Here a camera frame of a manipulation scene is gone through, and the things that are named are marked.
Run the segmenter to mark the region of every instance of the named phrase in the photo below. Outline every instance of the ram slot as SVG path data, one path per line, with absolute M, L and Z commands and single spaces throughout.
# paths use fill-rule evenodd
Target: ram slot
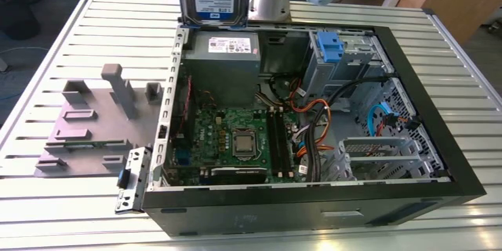
M 293 174 L 293 170 L 288 152 L 288 140 L 286 135 L 286 125 L 282 112 L 275 112 L 275 134 L 280 158 L 280 171 L 282 175 L 284 177 L 288 177 Z
M 267 134 L 268 134 L 268 145 L 270 145 L 270 158 L 272 161 L 272 174 L 276 175 L 280 170 L 280 157 L 278 152 L 278 141 L 275 133 L 275 116 L 274 112 L 267 112 Z

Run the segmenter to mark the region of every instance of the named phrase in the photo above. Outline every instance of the cpu socket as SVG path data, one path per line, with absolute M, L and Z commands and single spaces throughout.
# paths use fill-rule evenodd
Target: cpu socket
M 242 161 L 256 156 L 256 133 L 254 129 L 232 130 L 232 155 Z

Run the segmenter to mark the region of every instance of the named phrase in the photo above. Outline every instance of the metal table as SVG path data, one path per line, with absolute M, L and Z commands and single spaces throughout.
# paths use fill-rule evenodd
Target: metal table
M 163 82 L 178 0 L 80 0 L 0 130 L 0 247 L 136 250 L 487 250 L 502 248 L 502 103 L 435 16 L 418 9 L 293 3 L 298 22 L 385 25 L 441 111 L 487 195 L 394 227 L 171 239 L 143 215 L 114 215 L 116 178 L 37 179 L 37 156 L 68 79 L 103 85 L 104 63 L 132 85 Z

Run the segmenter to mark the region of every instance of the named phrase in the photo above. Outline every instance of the motherboard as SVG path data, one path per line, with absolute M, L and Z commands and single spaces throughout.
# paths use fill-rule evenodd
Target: motherboard
M 194 146 L 174 149 L 171 185 L 287 183 L 297 114 L 283 109 L 199 109 Z

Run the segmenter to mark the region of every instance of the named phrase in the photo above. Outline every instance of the green circuit board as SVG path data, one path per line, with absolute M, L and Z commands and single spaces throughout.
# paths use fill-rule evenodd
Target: green circuit board
M 280 178 L 271 172 L 271 154 L 267 138 L 267 112 L 263 109 L 203 109 L 196 112 L 194 147 L 191 149 L 190 167 L 204 166 L 250 166 L 267 169 L 267 182 L 295 182 L 295 177 Z M 297 123 L 295 113 L 284 113 L 284 126 L 291 138 L 291 126 Z M 255 136 L 256 155 L 252 158 L 234 156 L 232 135 L 246 131 Z M 180 170 L 184 185 L 198 185 L 199 171 Z

